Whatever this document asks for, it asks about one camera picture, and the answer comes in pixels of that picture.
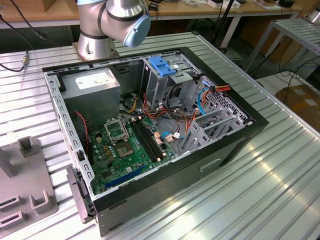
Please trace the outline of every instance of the blue plastic latch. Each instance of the blue plastic latch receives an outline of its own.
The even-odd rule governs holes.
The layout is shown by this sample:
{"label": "blue plastic latch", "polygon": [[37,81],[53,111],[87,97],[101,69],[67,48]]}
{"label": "blue plastic latch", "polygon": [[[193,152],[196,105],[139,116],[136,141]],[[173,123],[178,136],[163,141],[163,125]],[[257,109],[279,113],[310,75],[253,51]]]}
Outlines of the blue plastic latch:
{"label": "blue plastic latch", "polygon": [[176,70],[172,69],[168,62],[160,56],[149,57],[151,65],[159,72],[161,77],[166,77],[176,74]]}

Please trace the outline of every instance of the blue pcie slot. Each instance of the blue pcie slot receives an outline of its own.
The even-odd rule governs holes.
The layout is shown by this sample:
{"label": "blue pcie slot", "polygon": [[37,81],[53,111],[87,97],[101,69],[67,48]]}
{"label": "blue pcie slot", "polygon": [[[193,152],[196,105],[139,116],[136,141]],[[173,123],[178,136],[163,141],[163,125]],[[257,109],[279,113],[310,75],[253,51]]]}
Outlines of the blue pcie slot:
{"label": "blue pcie slot", "polygon": [[115,186],[115,185],[118,185],[118,184],[120,184],[120,183],[122,183],[122,182],[124,182],[124,181],[126,181],[126,180],[128,180],[128,179],[131,179],[131,178],[139,175],[139,174],[141,173],[141,170],[142,170],[145,166],[146,166],[146,165],[143,165],[143,166],[139,167],[137,170],[134,170],[133,172],[128,173],[127,175],[121,176],[121,177],[119,177],[119,178],[116,179],[116,180],[113,180],[113,181],[111,181],[111,182],[105,183],[105,184],[104,184],[104,188],[106,188],[106,189],[107,189],[107,188],[111,188],[111,187],[113,187],[113,186]]}

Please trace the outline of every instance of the gray holder tray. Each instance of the gray holder tray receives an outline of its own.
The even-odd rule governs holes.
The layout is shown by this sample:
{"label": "gray holder tray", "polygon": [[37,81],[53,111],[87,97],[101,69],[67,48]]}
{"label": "gray holder tray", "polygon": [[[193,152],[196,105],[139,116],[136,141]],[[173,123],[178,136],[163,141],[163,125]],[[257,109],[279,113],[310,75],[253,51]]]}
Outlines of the gray holder tray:
{"label": "gray holder tray", "polygon": [[0,148],[0,238],[57,210],[40,141],[28,136]]}

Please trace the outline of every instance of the slotted aluminum workbench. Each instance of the slotted aluminum workbench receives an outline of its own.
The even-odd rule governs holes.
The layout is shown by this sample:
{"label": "slotted aluminum workbench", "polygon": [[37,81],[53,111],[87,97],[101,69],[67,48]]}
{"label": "slotted aluminum workbench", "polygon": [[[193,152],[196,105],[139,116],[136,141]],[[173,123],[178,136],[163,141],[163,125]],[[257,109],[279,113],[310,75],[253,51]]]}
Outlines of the slotted aluminum workbench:
{"label": "slotted aluminum workbench", "polygon": [[[136,49],[116,46],[122,56],[189,47],[270,124],[230,164],[105,238],[315,240],[319,236],[317,132],[198,35],[149,37]],[[0,62],[18,67],[23,55],[2,54]],[[76,51],[72,46],[30,51],[30,59],[23,73],[0,69],[0,146],[28,135],[40,139],[59,210],[4,239],[100,239],[94,221],[82,224],[78,216],[66,177],[72,162],[41,72],[42,67],[79,62]]]}
{"label": "slotted aluminum workbench", "polygon": [[320,25],[311,23],[303,18],[272,20],[252,52],[248,64],[245,67],[246,72],[250,70],[273,29],[279,30],[280,34],[266,53],[266,56],[273,52],[284,36],[288,36],[306,48],[300,59],[297,61],[296,66],[302,63],[302,60],[307,56],[309,50],[320,55]]}

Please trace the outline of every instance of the motherboard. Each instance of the motherboard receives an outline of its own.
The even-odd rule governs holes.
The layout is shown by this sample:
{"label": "motherboard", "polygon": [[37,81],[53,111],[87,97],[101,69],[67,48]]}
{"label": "motherboard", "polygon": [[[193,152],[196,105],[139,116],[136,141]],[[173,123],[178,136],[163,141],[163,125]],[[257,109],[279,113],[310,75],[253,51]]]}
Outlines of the motherboard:
{"label": "motherboard", "polygon": [[93,149],[94,194],[101,194],[174,159],[175,154],[148,117],[133,122],[109,120],[89,134]]}

